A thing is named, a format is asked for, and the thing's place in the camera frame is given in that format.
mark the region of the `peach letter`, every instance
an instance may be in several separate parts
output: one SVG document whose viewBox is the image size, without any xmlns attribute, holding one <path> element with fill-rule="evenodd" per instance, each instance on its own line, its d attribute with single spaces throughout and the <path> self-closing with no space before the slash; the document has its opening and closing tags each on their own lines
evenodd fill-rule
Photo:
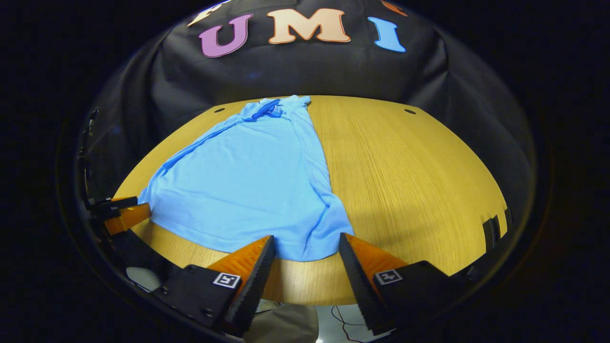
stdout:
<svg viewBox="0 0 610 343">
<path fill-rule="evenodd" d="M 296 37 L 290 34 L 290 27 L 305 40 L 311 39 L 320 27 L 320 34 L 316 36 L 319 40 L 347 43 L 351 38 L 343 30 L 341 16 L 344 14 L 345 12 L 341 10 L 319 9 L 308 19 L 293 9 L 269 12 L 267 16 L 273 17 L 275 20 L 275 33 L 273 37 L 269 38 L 269 43 L 294 42 Z"/>
</svg>

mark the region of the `black fabric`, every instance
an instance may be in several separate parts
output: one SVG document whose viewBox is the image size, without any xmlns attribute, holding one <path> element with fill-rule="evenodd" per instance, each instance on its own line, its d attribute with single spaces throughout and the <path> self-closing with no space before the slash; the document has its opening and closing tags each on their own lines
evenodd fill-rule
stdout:
<svg viewBox="0 0 610 343">
<path fill-rule="evenodd" d="M 100 114 L 87 155 L 92 162 L 90 197 L 113 195 L 153 147 L 212 106 L 292 94 L 343 95 L 422 108 L 485 163 L 515 224 L 526 216 L 534 158 L 525 115 L 497 75 L 464 45 L 416 13 L 404 9 L 409 14 L 404 17 L 377 0 L 257 4 L 253 8 L 251 1 L 232 0 L 190 27 L 196 13 L 184 18 L 110 78 L 92 104 Z M 351 41 L 297 36 L 291 43 L 269 44 L 274 27 L 267 13 L 286 8 L 306 17 L 320 8 L 343 10 Z M 233 38 L 228 21 L 247 13 L 254 16 L 239 50 L 214 59 L 202 54 L 200 33 L 222 25 L 218 44 L 227 44 Z M 369 16 L 396 23 L 406 53 L 376 46 L 378 33 Z"/>
</svg>

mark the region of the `fisheye lens view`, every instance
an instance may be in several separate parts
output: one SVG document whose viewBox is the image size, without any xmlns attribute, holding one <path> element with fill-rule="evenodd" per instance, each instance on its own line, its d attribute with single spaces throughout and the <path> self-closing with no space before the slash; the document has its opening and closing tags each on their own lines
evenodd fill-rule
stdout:
<svg viewBox="0 0 610 343">
<path fill-rule="evenodd" d="M 392 1 L 201 8 L 81 124 L 79 230 L 134 299 L 218 341 L 414 330 L 493 275 L 536 196 L 509 87 Z"/>
</svg>

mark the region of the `gray cloth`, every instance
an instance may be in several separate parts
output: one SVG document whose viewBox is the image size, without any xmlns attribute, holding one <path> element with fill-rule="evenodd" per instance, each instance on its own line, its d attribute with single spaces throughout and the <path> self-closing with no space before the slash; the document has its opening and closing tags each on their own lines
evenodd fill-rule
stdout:
<svg viewBox="0 0 610 343">
<path fill-rule="evenodd" d="M 313 306 L 286 304 L 256 315 L 243 339 L 246 343 L 314 343 L 318 331 Z"/>
</svg>

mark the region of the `foam letter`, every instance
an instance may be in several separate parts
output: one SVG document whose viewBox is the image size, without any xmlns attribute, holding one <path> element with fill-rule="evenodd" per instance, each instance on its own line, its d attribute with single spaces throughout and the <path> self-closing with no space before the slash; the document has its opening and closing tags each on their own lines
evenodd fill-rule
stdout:
<svg viewBox="0 0 610 343">
<path fill-rule="evenodd" d="M 351 38 L 343 30 L 341 16 L 344 14 L 341 10 L 319 9 L 308 19 L 293 9 L 269 12 L 267 16 L 275 20 L 275 33 L 269 38 L 269 43 L 282 44 L 296 40 L 296 37 L 290 34 L 289 27 L 305 40 L 311 39 L 320 27 L 320 34 L 316 36 L 319 40 L 347 43 Z"/>
<path fill-rule="evenodd" d="M 207 57 L 220 57 L 232 53 L 242 47 L 248 39 L 248 19 L 252 18 L 252 14 L 238 16 L 231 20 L 229 24 L 233 25 L 235 31 L 233 41 L 227 45 L 218 45 L 218 30 L 222 25 L 214 26 L 213 28 L 199 35 L 201 38 L 201 50 Z"/>
<path fill-rule="evenodd" d="M 231 1 L 231 0 L 227 0 L 227 1 L 225 1 L 225 2 L 221 2 L 221 3 L 219 3 L 218 5 L 213 6 L 213 7 L 210 7 L 209 9 L 207 9 L 207 10 L 205 10 L 205 11 L 203 11 L 203 12 L 201 12 L 201 13 L 197 14 L 197 16 L 195 17 L 195 19 L 193 19 L 193 21 L 191 21 L 190 23 L 188 23 L 188 25 L 187 25 L 187 26 L 189 26 L 189 27 L 190 27 L 191 25 L 193 25 L 193 24 L 197 23 L 199 20 L 202 20 L 202 19 L 207 18 L 207 16 L 209 16 L 209 15 L 210 15 L 210 13 L 212 13 L 212 12 L 216 11 L 217 9 L 219 9 L 219 8 L 220 8 L 220 6 L 222 6 L 223 4 L 226 4 L 226 3 L 227 3 L 227 2 L 229 2 L 229 1 Z"/>
<path fill-rule="evenodd" d="M 392 5 L 391 3 L 385 2 L 385 1 L 381 1 L 381 3 L 383 4 L 383 6 L 386 6 L 389 10 L 392 10 L 400 15 L 408 16 L 406 13 L 403 12 L 403 9 L 401 9 L 400 7 L 398 7 L 396 5 Z"/>
<path fill-rule="evenodd" d="M 368 20 L 375 24 L 377 27 L 377 33 L 379 39 L 375 41 L 375 45 L 380 48 L 396 51 L 405 52 L 405 49 L 398 41 L 398 35 L 396 34 L 396 24 L 389 21 L 375 18 L 373 16 L 368 17 Z"/>
</svg>

